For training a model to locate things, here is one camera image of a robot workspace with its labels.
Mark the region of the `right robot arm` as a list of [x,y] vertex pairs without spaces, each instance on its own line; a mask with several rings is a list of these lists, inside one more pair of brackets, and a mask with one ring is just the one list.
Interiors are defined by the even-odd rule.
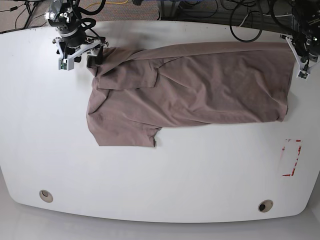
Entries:
[[108,47],[106,38],[94,31],[97,22],[91,18],[103,10],[106,1],[102,0],[94,11],[86,10],[79,4],[78,0],[53,0],[44,14],[48,24],[59,34],[52,41],[59,55],[59,70],[74,69],[75,63],[81,62],[83,54],[93,64],[100,65],[103,51]]

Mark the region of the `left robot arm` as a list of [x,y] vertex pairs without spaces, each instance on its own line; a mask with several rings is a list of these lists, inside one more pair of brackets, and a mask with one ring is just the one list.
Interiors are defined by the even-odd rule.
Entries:
[[281,39],[286,40],[289,45],[299,70],[297,77],[307,80],[311,71],[320,65],[320,2],[318,0],[287,0],[291,7],[292,26],[282,24],[275,15],[275,0],[268,0],[268,13],[263,13],[263,8],[259,0],[255,0],[254,7],[257,7],[260,25],[257,35],[252,39],[241,39],[233,31],[233,16],[242,5],[246,4],[245,0],[240,0],[231,10],[229,16],[229,30],[232,36],[239,42],[252,43],[258,40],[263,32],[264,17],[271,17],[274,23],[280,27],[285,34],[280,35]]

